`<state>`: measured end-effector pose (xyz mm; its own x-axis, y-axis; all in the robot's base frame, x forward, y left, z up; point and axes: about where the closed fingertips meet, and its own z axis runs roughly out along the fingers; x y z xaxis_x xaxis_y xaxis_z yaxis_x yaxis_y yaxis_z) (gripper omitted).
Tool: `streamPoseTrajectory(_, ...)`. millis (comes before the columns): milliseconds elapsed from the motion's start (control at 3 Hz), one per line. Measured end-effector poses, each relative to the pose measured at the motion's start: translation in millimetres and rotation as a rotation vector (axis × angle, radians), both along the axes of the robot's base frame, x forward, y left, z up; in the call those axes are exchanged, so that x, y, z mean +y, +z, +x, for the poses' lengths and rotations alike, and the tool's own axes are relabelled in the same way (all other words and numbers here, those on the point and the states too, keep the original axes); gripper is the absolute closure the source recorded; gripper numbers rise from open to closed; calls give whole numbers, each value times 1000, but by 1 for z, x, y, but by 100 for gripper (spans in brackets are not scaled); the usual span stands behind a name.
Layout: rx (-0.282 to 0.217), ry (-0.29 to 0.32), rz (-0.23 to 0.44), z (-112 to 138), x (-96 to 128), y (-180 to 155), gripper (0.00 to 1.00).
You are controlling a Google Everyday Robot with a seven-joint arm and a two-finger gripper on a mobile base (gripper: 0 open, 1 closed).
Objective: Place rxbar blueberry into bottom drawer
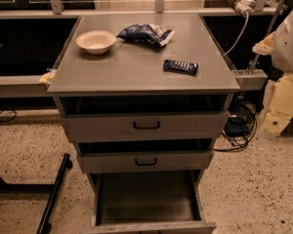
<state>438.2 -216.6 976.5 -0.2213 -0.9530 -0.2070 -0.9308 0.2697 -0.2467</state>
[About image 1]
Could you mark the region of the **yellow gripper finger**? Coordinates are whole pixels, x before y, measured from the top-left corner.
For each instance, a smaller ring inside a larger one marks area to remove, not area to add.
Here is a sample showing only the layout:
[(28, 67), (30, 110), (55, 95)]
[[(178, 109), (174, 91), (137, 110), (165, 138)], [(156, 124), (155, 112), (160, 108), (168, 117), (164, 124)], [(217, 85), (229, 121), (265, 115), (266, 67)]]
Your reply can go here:
[(293, 74), (281, 77), (274, 85), (272, 100), (261, 126), (264, 138), (278, 137), (293, 118)]

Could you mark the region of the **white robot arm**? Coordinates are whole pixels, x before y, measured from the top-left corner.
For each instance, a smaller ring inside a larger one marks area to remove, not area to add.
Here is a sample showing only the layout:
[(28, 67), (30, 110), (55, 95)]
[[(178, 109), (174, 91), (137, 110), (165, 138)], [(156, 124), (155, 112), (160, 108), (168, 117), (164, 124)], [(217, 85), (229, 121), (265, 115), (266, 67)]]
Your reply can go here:
[(272, 66), (283, 72), (274, 84), (272, 100), (261, 127), (261, 135), (273, 139), (293, 119), (293, 10), (277, 30), (257, 43), (252, 51), (263, 56), (270, 55)]

